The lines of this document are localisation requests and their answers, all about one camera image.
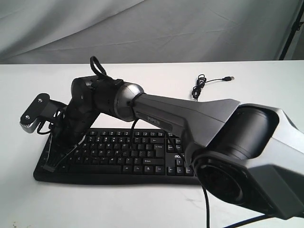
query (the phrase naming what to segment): white table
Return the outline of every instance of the white table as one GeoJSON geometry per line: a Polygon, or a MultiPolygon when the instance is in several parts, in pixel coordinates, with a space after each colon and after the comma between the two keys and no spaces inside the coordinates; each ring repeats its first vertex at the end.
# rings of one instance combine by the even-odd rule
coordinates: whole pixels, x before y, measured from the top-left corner
{"type": "MultiPolygon", "coordinates": [[[[206,84],[200,101],[233,98],[284,109],[304,131],[304,61],[112,64],[109,75],[140,84],[146,93],[189,99],[198,74],[232,82],[206,84]]],[[[68,103],[73,78],[92,75],[89,65],[0,65],[0,227],[203,228],[205,200],[191,186],[78,186],[32,177],[47,136],[25,133],[19,119],[39,93],[68,103]]],[[[100,115],[94,127],[126,127],[100,115]]],[[[138,128],[153,126],[138,122],[138,128]]],[[[210,195],[211,227],[259,215],[210,195]]],[[[269,219],[247,227],[302,228],[304,220],[269,219]]]]}

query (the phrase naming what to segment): gray backdrop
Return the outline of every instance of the gray backdrop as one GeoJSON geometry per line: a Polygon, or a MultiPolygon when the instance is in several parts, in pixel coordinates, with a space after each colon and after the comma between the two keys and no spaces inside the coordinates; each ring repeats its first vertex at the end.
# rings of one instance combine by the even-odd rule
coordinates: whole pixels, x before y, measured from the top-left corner
{"type": "Polygon", "coordinates": [[[0,63],[277,59],[302,0],[0,0],[0,63]]]}

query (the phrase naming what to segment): robot end effector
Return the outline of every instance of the robot end effector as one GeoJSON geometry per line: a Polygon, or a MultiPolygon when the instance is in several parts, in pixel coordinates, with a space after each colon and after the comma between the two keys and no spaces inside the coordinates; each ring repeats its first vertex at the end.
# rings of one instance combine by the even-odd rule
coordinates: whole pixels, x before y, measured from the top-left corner
{"type": "Polygon", "coordinates": [[[217,198],[282,219],[303,213],[304,135],[282,110],[147,95],[99,76],[75,79],[71,92],[69,105],[38,95],[20,119],[27,132],[51,123],[53,154],[70,151],[100,113],[138,118],[182,139],[187,164],[217,198]]]}

